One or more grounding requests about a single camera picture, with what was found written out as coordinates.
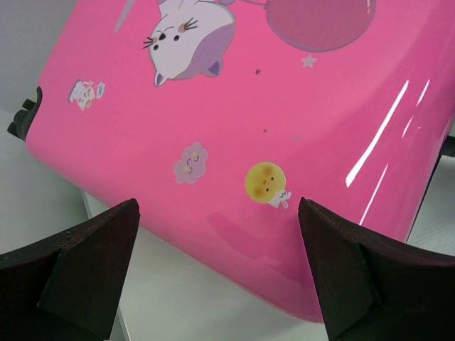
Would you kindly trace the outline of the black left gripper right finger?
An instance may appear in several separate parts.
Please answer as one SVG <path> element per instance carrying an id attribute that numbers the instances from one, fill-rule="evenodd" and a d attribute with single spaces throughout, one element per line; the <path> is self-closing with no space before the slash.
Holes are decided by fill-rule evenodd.
<path id="1" fill-rule="evenodd" d="M 301 199 L 299 223 L 330 340 L 453 340 L 454 258 Z"/>

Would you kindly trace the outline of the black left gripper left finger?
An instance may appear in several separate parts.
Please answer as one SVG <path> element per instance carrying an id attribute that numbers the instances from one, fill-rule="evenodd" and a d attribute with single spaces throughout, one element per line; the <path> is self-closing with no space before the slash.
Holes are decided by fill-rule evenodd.
<path id="1" fill-rule="evenodd" d="M 108 340 L 139 227 L 125 200 L 1 255 L 2 340 Z"/>

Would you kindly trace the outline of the pink hard-shell suitcase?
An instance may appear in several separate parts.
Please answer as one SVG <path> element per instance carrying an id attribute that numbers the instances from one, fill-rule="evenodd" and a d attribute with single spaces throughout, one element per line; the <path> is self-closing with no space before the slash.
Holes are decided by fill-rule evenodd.
<path id="1" fill-rule="evenodd" d="M 79 1 L 9 132 L 318 322 L 300 200 L 406 240 L 453 121 L 453 1 Z"/>

